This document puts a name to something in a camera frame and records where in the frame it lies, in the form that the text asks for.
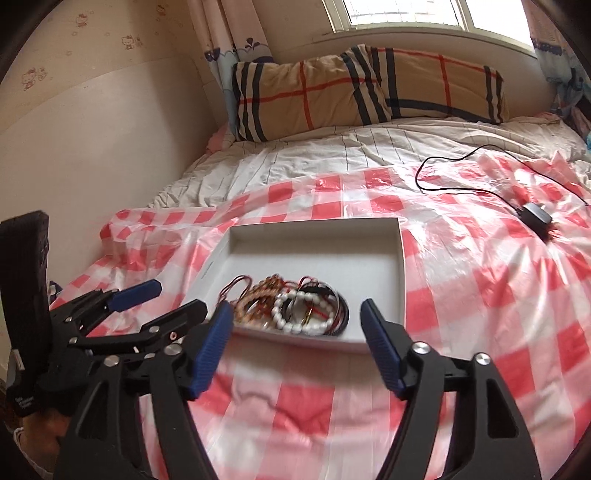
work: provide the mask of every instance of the window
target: window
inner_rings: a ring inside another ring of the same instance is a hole
[[[521,0],[324,0],[335,31],[439,27],[532,49]]]

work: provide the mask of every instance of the bolt head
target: bolt head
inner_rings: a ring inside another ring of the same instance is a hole
[[[474,355],[474,360],[481,365],[488,365],[491,363],[491,357],[485,353],[477,353]]]
[[[431,351],[431,347],[425,342],[415,342],[413,343],[413,351],[419,355],[425,355]]]
[[[103,363],[107,367],[114,367],[115,365],[119,365],[119,357],[117,355],[106,356]]]
[[[164,353],[170,356],[178,355],[182,351],[183,347],[181,347],[178,343],[171,343],[170,345],[164,347]]]

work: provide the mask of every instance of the wall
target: wall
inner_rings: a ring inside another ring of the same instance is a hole
[[[450,34],[379,33],[361,30],[351,35],[333,33],[322,0],[252,0],[267,42],[278,63],[291,63],[337,54],[351,45],[367,43],[443,53],[458,59],[488,64],[501,71],[512,116],[531,116],[547,110],[555,90],[546,82],[537,59],[507,47]],[[209,72],[201,72],[204,89],[216,120],[225,115],[219,89]]]
[[[184,0],[64,0],[27,41],[0,85],[0,219],[50,215],[48,279],[77,277],[114,212],[203,153],[202,57]],[[0,378],[7,353],[0,319]]]

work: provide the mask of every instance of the plaid pillowcase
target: plaid pillowcase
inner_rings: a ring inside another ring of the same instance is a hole
[[[235,69],[239,140],[266,142],[390,117],[363,45],[294,64],[239,62]]]
[[[458,116],[490,124],[509,119],[503,77],[495,69],[422,51],[367,52],[392,118]]]

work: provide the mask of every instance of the blue gripper pad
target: blue gripper pad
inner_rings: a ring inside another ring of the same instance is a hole
[[[373,305],[369,299],[361,304],[361,328],[386,388],[400,397],[406,389],[400,378],[400,356],[382,326],[381,322],[385,320],[380,318],[379,310],[376,312]]]
[[[156,279],[148,280],[113,294],[107,306],[112,312],[124,312],[145,301],[155,299],[160,293],[162,293],[160,282]]]
[[[221,302],[210,323],[212,326],[207,338],[193,361],[193,380],[189,387],[193,398],[205,392],[212,383],[213,375],[234,327],[232,306],[226,301]]]

